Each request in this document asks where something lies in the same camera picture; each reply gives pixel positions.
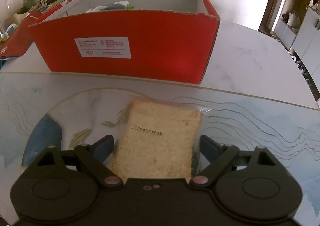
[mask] white label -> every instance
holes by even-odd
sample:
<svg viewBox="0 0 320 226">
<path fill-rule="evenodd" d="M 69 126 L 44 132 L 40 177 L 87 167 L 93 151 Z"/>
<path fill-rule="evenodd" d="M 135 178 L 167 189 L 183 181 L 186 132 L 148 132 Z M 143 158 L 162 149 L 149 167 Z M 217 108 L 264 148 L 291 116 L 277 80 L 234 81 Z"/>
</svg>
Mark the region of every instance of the white label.
<svg viewBox="0 0 320 226">
<path fill-rule="evenodd" d="M 75 42 L 82 57 L 131 58 L 127 37 L 76 38 Z"/>
</svg>

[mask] packaged bread slice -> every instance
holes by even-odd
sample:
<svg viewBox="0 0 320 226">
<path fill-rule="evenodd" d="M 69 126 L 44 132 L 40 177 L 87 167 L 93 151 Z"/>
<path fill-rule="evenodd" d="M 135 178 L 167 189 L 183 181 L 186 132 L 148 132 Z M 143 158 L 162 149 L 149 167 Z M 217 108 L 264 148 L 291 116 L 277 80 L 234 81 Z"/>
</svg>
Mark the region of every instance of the packaged bread slice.
<svg viewBox="0 0 320 226">
<path fill-rule="evenodd" d="M 190 178 L 198 110 L 136 99 L 110 169 L 127 178 Z"/>
</svg>

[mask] table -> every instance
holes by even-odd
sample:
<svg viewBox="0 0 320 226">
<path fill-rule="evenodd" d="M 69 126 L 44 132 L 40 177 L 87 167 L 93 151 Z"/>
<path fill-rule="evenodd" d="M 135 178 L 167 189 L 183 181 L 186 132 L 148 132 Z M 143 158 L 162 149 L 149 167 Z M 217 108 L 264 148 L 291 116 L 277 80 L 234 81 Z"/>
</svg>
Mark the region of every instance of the table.
<svg viewBox="0 0 320 226">
<path fill-rule="evenodd" d="M 9 223 L 17 219 L 9 190 L 28 158 L 49 143 L 45 136 L 30 136 L 35 127 L 41 131 L 43 120 L 61 126 L 62 149 L 74 142 L 93 143 L 106 134 L 118 139 L 121 111 L 137 96 L 209 108 L 203 134 L 242 150 L 268 147 L 303 188 L 296 219 L 319 225 L 316 102 L 280 43 L 224 21 L 200 85 L 51 73 L 34 44 L 23 57 L 6 63 L 0 71 L 0 214 Z"/>
</svg>

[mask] printed date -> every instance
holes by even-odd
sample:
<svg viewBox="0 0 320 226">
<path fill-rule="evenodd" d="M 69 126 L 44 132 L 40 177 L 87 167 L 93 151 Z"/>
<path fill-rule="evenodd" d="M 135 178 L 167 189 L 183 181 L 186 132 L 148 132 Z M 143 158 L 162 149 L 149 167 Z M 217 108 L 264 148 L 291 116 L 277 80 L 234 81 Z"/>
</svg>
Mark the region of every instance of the printed date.
<svg viewBox="0 0 320 226">
<path fill-rule="evenodd" d="M 154 135 L 154 136 L 162 136 L 162 132 L 158 132 L 158 131 L 154 131 L 154 130 L 150 130 L 150 129 L 145 129 L 145 128 L 142 128 L 142 127 L 133 126 L 132 129 L 133 130 L 137 130 L 137 131 L 142 132 L 142 133 L 151 134 L 151 135 Z"/>
</svg>

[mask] open box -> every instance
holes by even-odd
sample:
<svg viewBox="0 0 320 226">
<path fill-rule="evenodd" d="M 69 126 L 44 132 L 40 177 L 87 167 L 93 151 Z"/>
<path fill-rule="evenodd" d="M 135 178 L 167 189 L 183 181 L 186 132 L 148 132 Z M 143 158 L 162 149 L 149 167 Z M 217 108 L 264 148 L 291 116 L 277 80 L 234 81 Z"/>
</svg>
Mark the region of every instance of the open box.
<svg viewBox="0 0 320 226">
<path fill-rule="evenodd" d="M 199 84 L 220 18 L 209 0 L 127 0 L 134 10 L 85 13 L 125 0 L 67 0 L 29 27 L 51 71 Z"/>
</svg>

